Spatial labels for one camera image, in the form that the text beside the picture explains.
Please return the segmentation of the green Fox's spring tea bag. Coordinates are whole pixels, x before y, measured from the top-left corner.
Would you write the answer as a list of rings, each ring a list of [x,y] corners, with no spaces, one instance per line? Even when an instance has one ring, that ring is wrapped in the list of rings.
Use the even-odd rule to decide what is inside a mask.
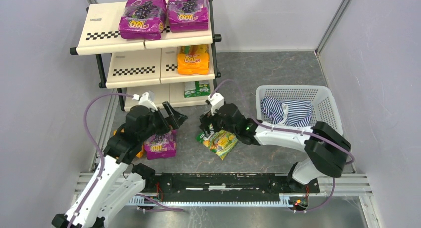
[[[236,136],[225,130],[212,132],[208,136],[204,132],[200,132],[196,136],[196,140],[216,154],[221,160],[224,160],[238,143]]]

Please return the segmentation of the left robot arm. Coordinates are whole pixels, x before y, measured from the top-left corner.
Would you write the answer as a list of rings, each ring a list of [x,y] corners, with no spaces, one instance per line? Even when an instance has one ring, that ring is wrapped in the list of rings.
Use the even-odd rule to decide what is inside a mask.
[[[169,102],[162,105],[167,117],[150,101],[130,109],[125,122],[108,140],[100,164],[82,194],[69,210],[54,216],[53,227],[105,228],[136,193],[153,182],[155,170],[139,164],[116,190],[111,190],[146,140],[178,129],[187,120]]]

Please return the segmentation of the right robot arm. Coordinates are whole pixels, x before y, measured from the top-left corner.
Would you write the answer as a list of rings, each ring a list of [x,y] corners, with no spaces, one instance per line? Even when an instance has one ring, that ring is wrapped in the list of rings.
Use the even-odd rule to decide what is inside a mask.
[[[288,174],[291,184],[304,186],[323,175],[339,178],[344,166],[355,161],[350,143],[325,122],[302,128],[273,125],[246,118],[232,103],[212,108],[199,120],[206,134],[225,130],[247,145],[274,145],[306,153],[307,159],[294,164]]]

